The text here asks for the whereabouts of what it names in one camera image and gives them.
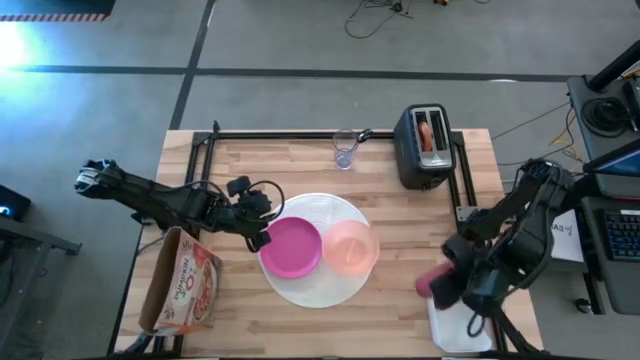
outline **clear glass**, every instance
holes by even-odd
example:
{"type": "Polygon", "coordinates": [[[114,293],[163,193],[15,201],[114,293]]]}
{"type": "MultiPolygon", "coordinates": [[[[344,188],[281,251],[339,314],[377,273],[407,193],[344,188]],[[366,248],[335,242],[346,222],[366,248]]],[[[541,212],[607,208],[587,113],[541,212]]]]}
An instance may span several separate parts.
{"type": "Polygon", "coordinates": [[[348,129],[338,130],[333,135],[333,149],[336,167],[350,169],[358,150],[358,133],[348,129]]]}

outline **concrete floor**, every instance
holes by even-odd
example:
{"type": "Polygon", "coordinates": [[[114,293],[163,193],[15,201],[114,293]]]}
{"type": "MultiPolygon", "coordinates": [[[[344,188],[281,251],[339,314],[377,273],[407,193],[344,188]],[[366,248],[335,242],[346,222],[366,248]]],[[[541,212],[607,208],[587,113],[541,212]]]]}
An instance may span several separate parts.
{"type": "MultiPolygon", "coordinates": [[[[631,0],[493,0],[484,6],[453,0],[446,8],[414,0],[414,20],[394,18],[372,38],[354,40],[342,27],[357,3],[218,0],[199,67],[444,72],[451,79],[460,73],[570,75],[596,72],[640,34],[640,10],[631,0]]],[[[46,358],[106,352],[140,232],[130,210],[74,193],[78,167],[87,158],[110,157],[153,177],[184,77],[91,67],[147,73],[187,67],[205,4],[119,0],[104,23],[0,23],[8,54],[0,61],[43,66],[36,73],[0,72],[0,142],[12,150],[0,157],[0,182],[33,200],[28,222],[35,228],[84,244],[77,258],[52,259],[25,318],[46,358]]],[[[361,14],[356,30],[380,16],[371,11],[361,14]]],[[[438,102],[453,127],[498,134],[566,101],[562,82],[195,76],[180,128],[208,129],[214,119],[228,129],[391,127],[406,106],[438,102]]],[[[567,110],[497,139],[498,161],[553,149],[547,143],[564,127],[567,110]]],[[[502,167],[501,175],[509,180],[514,171],[502,167]]],[[[545,348],[637,358],[640,343],[623,342],[640,318],[610,308],[598,318],[578,314],[570,300],[584,292],[579,274],[545,273],[534,284],[545,348]]]]}

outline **pink plastic bowl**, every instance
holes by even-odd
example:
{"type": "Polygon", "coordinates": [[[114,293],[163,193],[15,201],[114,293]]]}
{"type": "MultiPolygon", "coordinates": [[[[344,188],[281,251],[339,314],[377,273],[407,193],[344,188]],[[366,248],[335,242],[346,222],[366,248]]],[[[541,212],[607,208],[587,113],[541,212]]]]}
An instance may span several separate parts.
{"type": "Polygon", "coordinates": [[[307,220],[289,217],[269,225],[271,242],[260,249],[260,259],[274,275],[295,279],[310,273],[322,257],[322,238],[307,220]]]}
{"type": "Polygon", "coordinates": [[[338,274],[361,276],[371,271],[378,261],[380,244],[367,225],[346,220],[329,229],[322,242],[322,253],[338,274]]]}

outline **keyboard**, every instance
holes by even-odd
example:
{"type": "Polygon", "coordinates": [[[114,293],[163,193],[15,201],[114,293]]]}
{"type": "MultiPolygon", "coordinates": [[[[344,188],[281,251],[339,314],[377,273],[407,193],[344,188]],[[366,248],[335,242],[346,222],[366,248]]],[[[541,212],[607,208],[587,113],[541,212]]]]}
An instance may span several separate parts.
{"type": "Polygon", "coordinates": [[[640,212],[605,212],[604,217],[609,239],[609,257],[612,260],[640,262],[640,212]]]}

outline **paper sign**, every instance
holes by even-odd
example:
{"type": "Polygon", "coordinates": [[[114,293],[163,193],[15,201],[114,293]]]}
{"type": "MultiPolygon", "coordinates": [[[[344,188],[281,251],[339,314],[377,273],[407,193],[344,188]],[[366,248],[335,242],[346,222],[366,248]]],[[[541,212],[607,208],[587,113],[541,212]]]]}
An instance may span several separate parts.
{"type": "Polygon", "coordinates": [[[574,210],[558,216],[553,221],[551,233],[555,240],[555,245],[551,251],[554,259],[584,262],[582,248],[580,247],[580,234],[578,233],[578,222],[574,210]]]}

